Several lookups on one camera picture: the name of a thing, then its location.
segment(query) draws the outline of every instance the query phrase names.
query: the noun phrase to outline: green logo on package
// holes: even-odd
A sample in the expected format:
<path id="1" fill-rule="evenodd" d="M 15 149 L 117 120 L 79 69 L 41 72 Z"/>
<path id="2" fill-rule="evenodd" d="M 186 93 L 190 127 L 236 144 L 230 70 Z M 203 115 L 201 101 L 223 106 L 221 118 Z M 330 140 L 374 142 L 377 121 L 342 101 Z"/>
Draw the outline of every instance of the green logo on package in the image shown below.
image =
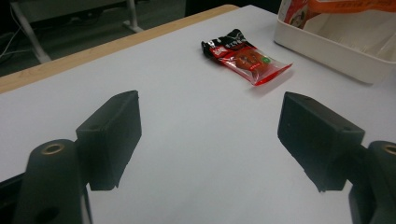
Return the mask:
<path id="1" fill-rule="evenodd" d="M 271 62 L 271 60 L 269 58 L 265 58 L 265 57 L 262 57 L 262 61 L 264 63 L 270 63 Z"/>

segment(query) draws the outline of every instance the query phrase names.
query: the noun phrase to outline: gray metal leg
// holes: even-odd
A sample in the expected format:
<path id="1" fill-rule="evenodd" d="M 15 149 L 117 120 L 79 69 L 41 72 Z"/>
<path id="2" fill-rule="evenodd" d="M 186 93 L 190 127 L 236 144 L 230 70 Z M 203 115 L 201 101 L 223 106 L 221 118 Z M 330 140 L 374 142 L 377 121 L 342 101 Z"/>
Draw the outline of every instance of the gray metal leg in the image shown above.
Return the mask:
<path id="1" fill-rule="evenodd" d="M 124 25 L 128 28 L 133 30 L 136 33 L 144 31 L 137 25 L 137 15 L 136 15 L 136 8 L 134 6 L 134 0 L 126 0 L 126 4 L 129 9 L 129 20 L 124 22 Z"/>
<path id="2" fill-rule="evenodd" d="M 32 29 L 32 26 L 30 26 L 29 21 L 23 15 L 21 8 L 18 5 L 18 2 L 11 1 L 10 4 L 15 12 L 15 15 L 17 16 L 18 20 L 21 23 L 23 31 L 26 33 L 27 37 L 29 38 L 30 42 L 33 45 L 33 52 L 35 53 L 37 59 L 41 63 L 50 62 L 51 61 L 50 56 L 47 54 L 46 51 L 43 50 L 40 43 L 38 42 L 37 37 L 35 36 L 35 32 Z"/>

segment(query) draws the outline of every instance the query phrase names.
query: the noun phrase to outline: dark floor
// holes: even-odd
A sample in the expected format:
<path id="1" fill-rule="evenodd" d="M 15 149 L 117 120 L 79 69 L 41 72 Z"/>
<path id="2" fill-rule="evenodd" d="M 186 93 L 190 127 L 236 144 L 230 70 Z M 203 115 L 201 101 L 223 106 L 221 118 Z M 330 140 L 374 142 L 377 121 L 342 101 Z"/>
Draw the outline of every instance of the dark floor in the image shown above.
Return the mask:
<path id="1" fill-rule="evenodd" d="M 138 25 L 143 29 L 149 29 L 181 19 L 185 15 L 185 2 L 185 0 L 138 1 L 136 4 Z M 35 33 L 43 49 L 54 60 L 132 35 L 133 31 L 122 26 L 122 22 L 126 20 L 128 20 L 126 8 L 116 7 L 104 11 L 96 18 L 84 21 L 73 20 L 74 22 L 57 27 L 36 28 Z M 2 45 L 0 54 L 11 37 L 12 34 L 9 34 L 0 40 Z M 0 58 L 0 77 L 38 64 L 29 41 L 22 32 L 19 32 L 9 45 L 7 54 Z"/>

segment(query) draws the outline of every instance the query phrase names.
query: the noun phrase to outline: white tabletop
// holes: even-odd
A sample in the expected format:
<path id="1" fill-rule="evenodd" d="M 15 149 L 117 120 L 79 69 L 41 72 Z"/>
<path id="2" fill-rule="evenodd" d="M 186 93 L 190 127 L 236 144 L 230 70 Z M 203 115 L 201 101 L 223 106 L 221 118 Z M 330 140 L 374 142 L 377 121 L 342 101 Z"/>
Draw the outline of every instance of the white tabletop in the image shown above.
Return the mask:
<path id="1" fill-rule="evenodd" d="M 253 87 L 205 58 L 201 41 L 233 28 L 293 67 Z M 90 192 L 94 223 L 351 223 L 350 184 L 319 193 L 278 140 L 283 94 L 349 119 L 367 147 L 396 141 L 396 74 L 362 84 L 280 47 L 275 28 L 275 14 L 243 7 L 1 94 L 0 180 L 22 173 L 42 143 L 76 140 L 111 96 L 138 90 L 143 135 L 120 187 Z"/>

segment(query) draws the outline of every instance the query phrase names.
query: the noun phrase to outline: red and white package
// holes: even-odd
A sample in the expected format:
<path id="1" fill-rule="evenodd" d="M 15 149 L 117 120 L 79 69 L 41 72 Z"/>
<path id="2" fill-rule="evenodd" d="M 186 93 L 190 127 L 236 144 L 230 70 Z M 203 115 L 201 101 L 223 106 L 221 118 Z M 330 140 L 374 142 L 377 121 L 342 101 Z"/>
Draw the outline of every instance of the red and white package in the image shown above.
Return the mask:
<path id="1" fill-rule="evenodd" d="M 272 80 L 291 67 L 291 64 L 281 63 L 251 45 L 238 29 L 226 36 L 203 41 L 201 45 L 206 57 L 225 64 L 254 86 Z"/>

